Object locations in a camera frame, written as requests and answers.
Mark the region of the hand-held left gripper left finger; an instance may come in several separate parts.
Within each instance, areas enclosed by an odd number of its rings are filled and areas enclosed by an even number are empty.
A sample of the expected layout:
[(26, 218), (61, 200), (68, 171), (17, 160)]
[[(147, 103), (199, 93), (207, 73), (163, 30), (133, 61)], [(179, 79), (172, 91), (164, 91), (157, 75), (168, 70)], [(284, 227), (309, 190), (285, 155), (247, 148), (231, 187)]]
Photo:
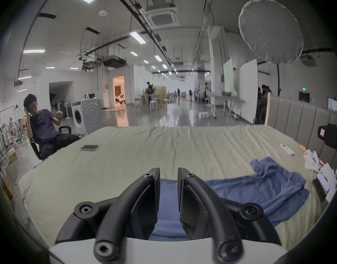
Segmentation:
[(160, 168), (131, 183), (118, 197), (74, 207), (55, 241), (64, 263), (124, 263), (126, 239), (148, 240), (156, 223)]

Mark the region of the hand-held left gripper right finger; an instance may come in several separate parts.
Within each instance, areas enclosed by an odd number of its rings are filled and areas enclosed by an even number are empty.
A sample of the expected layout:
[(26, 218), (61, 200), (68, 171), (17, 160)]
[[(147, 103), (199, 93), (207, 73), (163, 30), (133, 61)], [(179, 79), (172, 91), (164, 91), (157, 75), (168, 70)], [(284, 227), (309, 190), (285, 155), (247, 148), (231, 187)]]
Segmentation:
[(280, 238), (263, 208), (216, 194), (201, 178), (178, 169), (180, 223), (189, 240), (205, 240), (214, 263), (274, 263)]

